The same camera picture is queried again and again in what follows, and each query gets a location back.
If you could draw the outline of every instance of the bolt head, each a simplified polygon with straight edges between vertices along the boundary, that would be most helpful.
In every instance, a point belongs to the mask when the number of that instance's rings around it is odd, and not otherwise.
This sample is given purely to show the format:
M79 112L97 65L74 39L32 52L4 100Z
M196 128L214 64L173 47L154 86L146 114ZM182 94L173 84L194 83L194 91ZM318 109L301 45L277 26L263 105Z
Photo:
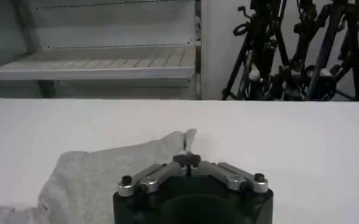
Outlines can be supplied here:
M129 186L132 184L132 177L131 176L123 176L121 182L124 186Z
M258 182L265 182L265 175L262 173L256 173L254 176L254 180Z

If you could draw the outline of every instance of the white shelf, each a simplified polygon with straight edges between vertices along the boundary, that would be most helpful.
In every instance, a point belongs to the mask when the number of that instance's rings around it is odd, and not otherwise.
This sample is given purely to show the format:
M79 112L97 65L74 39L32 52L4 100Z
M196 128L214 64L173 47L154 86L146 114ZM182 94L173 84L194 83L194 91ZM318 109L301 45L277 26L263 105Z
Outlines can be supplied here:
M58 49L0 66L0 80L190 79L194 47Z

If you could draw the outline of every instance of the gray towel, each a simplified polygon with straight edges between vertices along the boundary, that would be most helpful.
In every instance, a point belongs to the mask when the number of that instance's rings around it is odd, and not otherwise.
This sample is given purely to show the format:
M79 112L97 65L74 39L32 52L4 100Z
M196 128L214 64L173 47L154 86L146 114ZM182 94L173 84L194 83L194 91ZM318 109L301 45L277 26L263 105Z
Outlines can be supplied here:
M114 223L112 196L123 175L190 151L196 131L175 132L161 140L99 152L63 154L38 198L38 208L0 208L0 224Z

